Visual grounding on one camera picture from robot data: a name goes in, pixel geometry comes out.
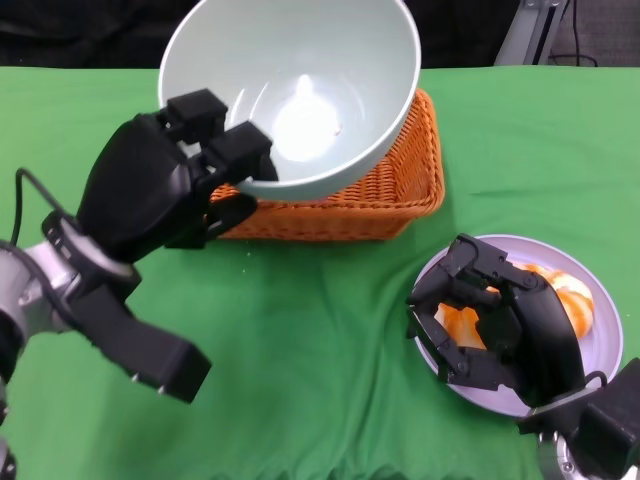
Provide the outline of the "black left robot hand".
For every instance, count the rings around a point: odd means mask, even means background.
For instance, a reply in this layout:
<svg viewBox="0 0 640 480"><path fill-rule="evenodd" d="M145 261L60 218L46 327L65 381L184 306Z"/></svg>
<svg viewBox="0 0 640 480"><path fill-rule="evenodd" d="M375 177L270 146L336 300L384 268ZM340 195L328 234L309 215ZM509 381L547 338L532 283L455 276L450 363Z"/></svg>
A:
<svg viewBox="0 0 640 480"><path fill-rule="evenodd" d="M278 175L271 140L249 121L225 128L227 111L202 89L122 124L89 174L81 231L110 257L134 263L161 247L201 248L246 221L255 197L214 200L214 191Z"/></svg>

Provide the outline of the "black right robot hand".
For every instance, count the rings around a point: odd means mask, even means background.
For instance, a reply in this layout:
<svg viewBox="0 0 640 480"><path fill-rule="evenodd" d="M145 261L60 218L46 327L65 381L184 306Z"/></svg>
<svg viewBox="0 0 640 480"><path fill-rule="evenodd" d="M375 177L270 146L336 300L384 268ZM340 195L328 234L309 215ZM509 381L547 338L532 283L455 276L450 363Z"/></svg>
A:
<svg viewBox="0 0 640 480"><path fill-rule="evenodd" d="M483 240L458 235L406 303L409 331L445 383L483 390L505 386L532 408L586 385L578 339L551 284ZM482 347L463 346L447 332L436 319L442 305L477 315L474 329Z"/></svg>

